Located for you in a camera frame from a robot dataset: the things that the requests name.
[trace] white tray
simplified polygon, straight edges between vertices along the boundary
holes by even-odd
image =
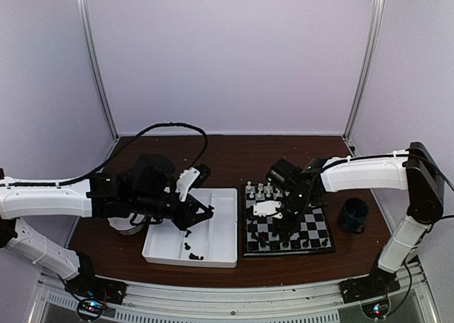
[[[233,188],[194,189],[189,192],[202,204],[214,207],[210,220],[190,227],[187,238],[170,220],[148,228],[142,256],[149,263],[199,266],[204,268],[235,268],[237,252],[237,190]],[[191,248],[186,250],[184,243]],[[189,254],[203,260],[189,259]]]

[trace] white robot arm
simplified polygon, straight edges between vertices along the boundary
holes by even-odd
[[[327,192],[394,188],[408,190],[410,206],[391,239],[382,249],[367,277],[340,284],[344,302],[383,295],[395,284],[395,273],[420,243],[424,234],[443,216],[444,179],[422,143],[407,150],[359,158],[316,158],[304,169],[278,160],[267,179],[280,188],[283,198],[261,202],[254,213],[273,216],[282,232],[299,225],[309,204],[323,205]]]
[[[81,297],[91,293],[103,300],[106,290],[109,302],[121,302],[118,293],[124,293],[123,283],[97,278],[88,256],[58,246],[21,217],[72,215],[129,221],[139,214],[144,218],[139,224],[171,219],[182,231],[212,218],[213,207],[188,194],[205,181],[210,169],[203,164],[190,168],[178,180],[174,172],[172,162],[159,155],[142,155],[130,170],[94,174],[86,180],[18,180],[0,170],[0,248],[14,248],[56,272]]]

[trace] wooden table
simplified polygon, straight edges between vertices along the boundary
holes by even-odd
[[[122,138],[118,146],[128,139]],[[212,174],[204,187],[240,189],[247,180],[264,182],[270,166],[282,157],[304,167],[315,157],[348,155],[342,139],[333,136],[210,136],[209,139],[209,148],[201,162],[211,167]],[[198,136],[139,138],[105,171],[117,173],[130,168],[140,154],[159,153],[172,160],[179,173],[192,162],[201,146],[202,138]],[[347,234],[336,225],[339,210],[349,197],[360,197],[370,206],[364,234]],[[147,263],[142,257],[145,230],[133,236],[122,236],[109,227],[105,219],[81,219],[70,247],[91,256],[99,275],[163,285],[295,285],[368,273],[389,238],[387,225],[371,192],[345,191],[328,194],[325,199],[330,204],[325,213],[336,245],[335,253],[242,258],[239,237],[238,265],[234,269],[158,265]]]

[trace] chessboard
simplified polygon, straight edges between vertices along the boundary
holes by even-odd
[[[330,253],[334,247],[333,236],[322,208],[312,209],[304,215],[300,231],[293,233],[287,241],[272,234],[272,217],[253,216],[256,202],[278,200],[282,193],[268,185],[242,186],[243,256],[282,256],[291,254]]]

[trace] mug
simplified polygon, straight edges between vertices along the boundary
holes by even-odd
[[[366,230],[365,220],[369,214],[369,207],[365,201],[352,197],[345,201],[338,216],[338,226],[340,229],[361,234]]]

